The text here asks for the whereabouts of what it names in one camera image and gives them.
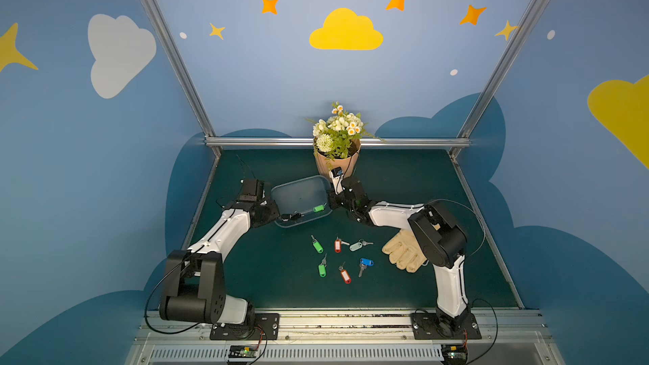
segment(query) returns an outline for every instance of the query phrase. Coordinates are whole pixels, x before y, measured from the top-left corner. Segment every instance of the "light green key tag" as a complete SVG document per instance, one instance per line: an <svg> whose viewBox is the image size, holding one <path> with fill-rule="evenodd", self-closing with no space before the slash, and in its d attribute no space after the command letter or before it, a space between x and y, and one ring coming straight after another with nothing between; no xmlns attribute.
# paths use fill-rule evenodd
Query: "light green key tag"
<svg viewBox="0 0 649 365"><path fill-rule="evenodd" d="M324 259L322 260L320 265L318 265L318 272L320 272L321 277L327 276L327 255L326 254L324 255Z"/></svg>
<svg viewBox="0 0 649 365"><path fill-rule="evenodd" d="M318 251L318 253L321 254L325 249L322 248L318 240L316 240L313 235L311 235L311 238L313 239L313 247L315 248L316 251Z"/></svg>

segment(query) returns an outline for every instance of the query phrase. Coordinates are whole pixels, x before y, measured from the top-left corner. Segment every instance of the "red key tag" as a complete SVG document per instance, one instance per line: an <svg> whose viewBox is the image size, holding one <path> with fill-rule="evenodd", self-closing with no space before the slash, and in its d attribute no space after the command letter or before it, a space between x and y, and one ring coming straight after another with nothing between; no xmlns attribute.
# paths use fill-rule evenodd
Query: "red key tag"
<svg viewBox="0 0 649 365"><path fill-rule="evenodd" d="M345 283L352 283L352 278L349 276L349 273L347 273L347 270L343 267L343 265L340 265L340 267L338 267L340 275L343 277Z"/></svg>

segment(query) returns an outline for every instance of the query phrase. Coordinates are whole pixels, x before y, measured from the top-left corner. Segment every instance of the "yellow star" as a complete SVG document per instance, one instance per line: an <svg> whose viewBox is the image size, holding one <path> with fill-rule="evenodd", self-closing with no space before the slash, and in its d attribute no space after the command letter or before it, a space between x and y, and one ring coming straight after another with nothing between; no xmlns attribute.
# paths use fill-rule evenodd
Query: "yellow star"
<svg viewBox="0 0 649 365"><path fill-rule="evenodd" d="M223 31L223 29L225 29L225 27L216 28L212 23L210 23L210 26L212 26L212 32L210 33L210 36L218 35L219 37L221 37L221 40L223 40L223 36L221 35L221 32Z"/></svg>
<svg viewBox="0 0 649 365"><path fill-rule="evenodd" d="M487 8L483 7L482 9L476 9L472 5L468 5L468 10L466 11L466 16L459 23L460 24L471 23L471 24L473 24L475 26L476 23L478 23L478 17L480 17L480 14L482 14L482 12L485 11L485 9L487 9Z"/></svg>
<svg viewBox="0 0 649 365"><path fill-rule="evenodd" d="M406 2L406 0L390 0L390 3L387 4L387 7L385 8L385 10L399 9L399 10L403 11L405 2Z"/></svg>
<svg viewBox="0 0 649 365"><path fill-rule="evenodd" d="M25 65L27 68L38 69L23 54L16 49L16 35L18 34L18 23L14 23L3 36L0 36L0 72L12 63Z"/></svg>
<svg viewBox="0 0 649 365"><path fill-rule="evenodd" d="M277 14L277 10L275 9L277 0L263 0L263 1L264 1L264 9L262 10L262 13L271 12Z"/></svg>
<svg viewBox="0 0 649 365"><path fill-rule="evenodd" d="M505 28L502 29L502 31L500 33L498 33L497 35L504 35L505 36L505 41L508 41L509 40L509 34L511 34L511 32L514 31L517 28L518 28L518 26L510 26L509 25L509 20L507 20L507 26L505 26Z"/></svg>

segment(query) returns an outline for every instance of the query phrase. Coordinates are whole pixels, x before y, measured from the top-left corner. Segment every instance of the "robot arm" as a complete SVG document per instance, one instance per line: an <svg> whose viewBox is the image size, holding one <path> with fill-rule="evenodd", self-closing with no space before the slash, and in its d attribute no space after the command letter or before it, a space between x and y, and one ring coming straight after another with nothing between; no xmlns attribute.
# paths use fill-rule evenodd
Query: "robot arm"
<svg viewBox="0 0 649 365"><path fill-rule="evenodd" d="M165 272L171 273L162 290L160 318L252 329L253 306L226 294L223 261L250 227L259 227L277 217L277 205L265 197L264 183L244 179L241 194L226 206L212 229L187 250L172 251L167 257ZM195 276L200 277L198 285L186 282Z"/></svg>
<svg viewBox="0 0 649 365"><path fill-rule="evenodd" d="M342 175L336 169L330 173L332 207L345 207L361 223L413 231L424 256L434 265L437 327L446 336L455 335L471 316L464 288L466 232L439 202L402 205L371 201L358 179L343 179Z"/></svg>

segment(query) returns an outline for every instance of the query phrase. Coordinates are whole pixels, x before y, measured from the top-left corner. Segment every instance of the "green key tag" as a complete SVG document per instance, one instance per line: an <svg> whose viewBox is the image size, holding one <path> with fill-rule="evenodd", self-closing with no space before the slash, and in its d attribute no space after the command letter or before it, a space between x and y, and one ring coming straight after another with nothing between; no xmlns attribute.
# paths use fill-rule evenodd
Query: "green key tag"
<svg viewBox="0 0 649 365"><path fill-rule="evenodd" d="M311 236L311 238L313 239L313 247L315 248L316 251L318 251L318 253L321 254L325 249L322 248L322 246L320 245L320 243L318 242L318 240L316 240L316 239L313 237L313 235Z"/></svg>

